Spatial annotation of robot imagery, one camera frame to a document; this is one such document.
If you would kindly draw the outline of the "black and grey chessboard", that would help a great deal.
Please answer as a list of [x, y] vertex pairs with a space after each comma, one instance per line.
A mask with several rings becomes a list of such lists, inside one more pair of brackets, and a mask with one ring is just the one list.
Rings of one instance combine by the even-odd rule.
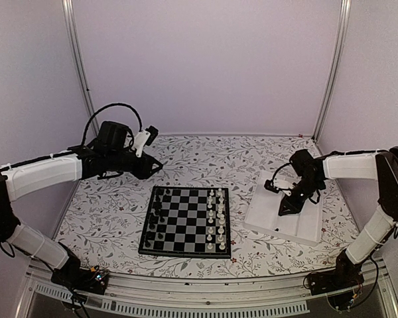
[[[214, 254], [206, 252], [206, 210], [208, 192], [218, 187], [170, 187], [155, 186], [151, 192], [149, 206], [143, 225], [139, 254], [152, 256], [168, 256], [176, 258], [215, 258], [229, 259], [232, 257], [232, 240], [230, 235], [230, 201], [229, 189], [221, 187], [226, 194], [226, 211], [228, 216], [227, 252]], [[165, 189], [170, 189], [169, 202], [163, 202], [167, 195]], [[155, 224], [155, 229], [150, 230], [149, 224], [154, 215], [153, 203], [159, 196], [162, 202], [161, 213], [165, 221]], [[147, 233], [154, 233], [154, 238], [148, 240]], [[162, 233], [163, 239], [159, 240], [157, 234]]]

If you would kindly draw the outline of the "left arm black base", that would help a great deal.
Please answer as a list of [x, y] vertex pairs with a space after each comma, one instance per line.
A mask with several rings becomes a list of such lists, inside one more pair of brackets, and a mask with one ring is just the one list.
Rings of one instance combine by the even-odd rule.
[[104, 295], [109, 282], [110, 271], [108, 269], [94, 266], [90, 269], [80, 268], [77, 265], [63, 267], [54, 270], [51, 282], [68, 288], [83, 292]]

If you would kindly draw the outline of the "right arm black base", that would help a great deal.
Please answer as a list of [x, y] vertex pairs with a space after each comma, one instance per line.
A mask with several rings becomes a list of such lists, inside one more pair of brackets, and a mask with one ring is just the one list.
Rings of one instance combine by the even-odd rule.
[[364, 277], [360, 269], [347, 270], [341, 266], [333, 270], [311, 272], [302, 283], [311, 295], [326, 294], [332, 309], [347, 311], [362, 294]]

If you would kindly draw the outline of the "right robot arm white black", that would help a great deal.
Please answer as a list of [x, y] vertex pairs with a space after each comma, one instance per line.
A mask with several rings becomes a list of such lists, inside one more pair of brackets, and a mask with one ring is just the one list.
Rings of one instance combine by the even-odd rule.
[[307, 149], [297, 150], [289, 158], [300, 180], [289, 186], [276, 186], [285, 194], [281, 200], [280, 216], [299, 214], [307, 201], [326, 188], [326, 181], [335, 180], [351, 187], [350, 195], [371, 194], [375, 203], [365, 199], [361, 207], [369, 212], [367, 223], [356, 239], [336, 259], [330, 283], [336, 289], [345, 288], [354, 280], [365, 262], [391, 235], [398, 233], [398, 146], [389, 150], [333, 151], [313, 157]]

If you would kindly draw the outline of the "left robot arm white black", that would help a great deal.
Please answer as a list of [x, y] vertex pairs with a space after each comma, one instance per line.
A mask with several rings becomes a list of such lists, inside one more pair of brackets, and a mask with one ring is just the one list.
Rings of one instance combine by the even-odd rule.
[[72, 288], [86, 280], [80, 260], [62, 244], [21, 222], [13, 213], [12, 202], [32, 192], [92, 177], [114, 178], [128, 172], [139, 180], [150, 178], [163, 168], [144, 152], [159, 132], [154, 126], [137, 134], [127, 126], [104, 121], [98, 136], [89, 143], [63, 152], [18, 164], [0, 166], [0, 243], [26, 252], [46, 262]]

